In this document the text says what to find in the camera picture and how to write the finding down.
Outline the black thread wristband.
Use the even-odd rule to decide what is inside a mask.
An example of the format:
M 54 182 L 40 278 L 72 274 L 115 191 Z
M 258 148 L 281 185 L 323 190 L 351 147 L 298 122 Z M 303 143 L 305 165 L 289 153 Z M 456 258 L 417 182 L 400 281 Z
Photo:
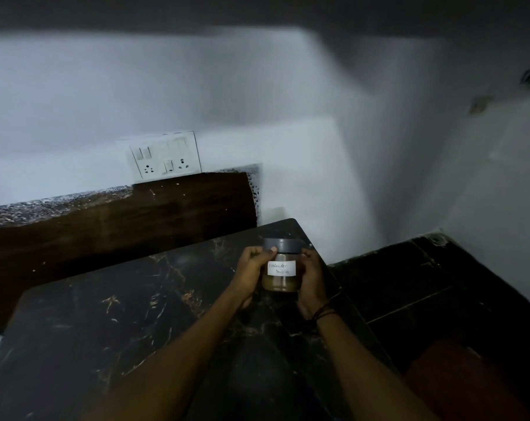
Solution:
M 333 308 L 333 304 L 332 302 L 328 302 L 326 304 L 324 304 L 323 306 L 321 306 L 313 315 L 310 319 L 307 320 L 307 323 L 310 324 L 310 325 L 316 325 L 318 320 L 328 316 L 328 315 L 331 315 L 331 314 L 336 314 L 336 311 L 335 309 Z

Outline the person's left forearm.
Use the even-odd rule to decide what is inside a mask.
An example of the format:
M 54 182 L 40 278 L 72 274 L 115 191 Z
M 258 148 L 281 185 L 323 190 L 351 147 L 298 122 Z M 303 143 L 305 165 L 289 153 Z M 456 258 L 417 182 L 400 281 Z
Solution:
M 141 363 L 83 420 L 181 419 L 228 325 L 256 284 L 241 277 L 232 280 L 204 316 Z

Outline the spice jar with white label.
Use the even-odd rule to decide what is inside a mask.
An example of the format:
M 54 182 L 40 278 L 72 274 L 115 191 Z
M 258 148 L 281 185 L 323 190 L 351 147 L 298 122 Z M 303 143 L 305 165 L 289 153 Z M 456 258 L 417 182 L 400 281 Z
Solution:
M 277 249 L 275 258 L 261 269 L 261 285 L 274 292 L 297 292 L 302 285 L 302 248 L 298 239 L 263 239 L 263 250 Z

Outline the red cloth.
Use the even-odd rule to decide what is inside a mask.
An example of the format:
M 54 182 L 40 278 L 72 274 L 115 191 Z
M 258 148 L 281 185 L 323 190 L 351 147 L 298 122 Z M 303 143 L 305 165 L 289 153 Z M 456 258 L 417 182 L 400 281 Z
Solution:
M 456 342 L 435 341 L 404 378 L 441 421 L 530 421 L 530 412 L 501 377 Z

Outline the person's right hand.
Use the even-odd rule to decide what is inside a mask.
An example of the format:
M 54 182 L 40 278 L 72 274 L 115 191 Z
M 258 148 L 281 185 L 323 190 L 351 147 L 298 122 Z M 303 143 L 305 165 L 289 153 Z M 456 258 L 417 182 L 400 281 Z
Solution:
M 305 320 L 308 320 L 312 315 L 324 304 L 328 303 L 329 299 L 326 295 L 325 284 L 322 279 L 320 281 L 303 281 L 298 292 L 297 305 Z

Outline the person's left hand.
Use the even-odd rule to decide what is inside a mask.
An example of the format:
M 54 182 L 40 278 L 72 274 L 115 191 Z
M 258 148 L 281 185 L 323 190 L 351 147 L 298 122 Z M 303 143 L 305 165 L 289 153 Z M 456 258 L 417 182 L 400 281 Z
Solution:
M 245 308 L 253 298 L 253 293 L 261 276 L 262 268 L 255 265 L 255 247 L 246 247 L 238 261 L 233 280 L 229 288 L 233 290 L 239 302 L 239 308 Z

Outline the dark wooden headboard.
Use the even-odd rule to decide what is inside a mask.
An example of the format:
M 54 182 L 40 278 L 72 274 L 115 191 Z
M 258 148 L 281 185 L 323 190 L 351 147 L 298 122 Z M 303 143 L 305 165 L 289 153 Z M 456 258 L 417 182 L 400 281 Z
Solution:
M 260 197 L 234 170 L 0 205 L 0 334 L 27 290 L 254 228 Z

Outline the white wall switch socket panel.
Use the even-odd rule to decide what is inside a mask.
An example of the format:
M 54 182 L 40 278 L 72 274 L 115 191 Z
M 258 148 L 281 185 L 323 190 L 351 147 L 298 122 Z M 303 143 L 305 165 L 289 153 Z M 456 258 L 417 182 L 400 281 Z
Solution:
M 202 172 L 195 133 L 165 132 L 124 142 L 134 183 Z

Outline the person's right forearm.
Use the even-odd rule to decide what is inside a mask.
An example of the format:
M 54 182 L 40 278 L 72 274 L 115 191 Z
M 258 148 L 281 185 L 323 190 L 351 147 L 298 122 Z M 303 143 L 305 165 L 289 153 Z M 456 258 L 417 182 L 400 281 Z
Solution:
M 439 421 L 392 370 L 371 354 L 334 311 L 317 319 L 355 421 Z

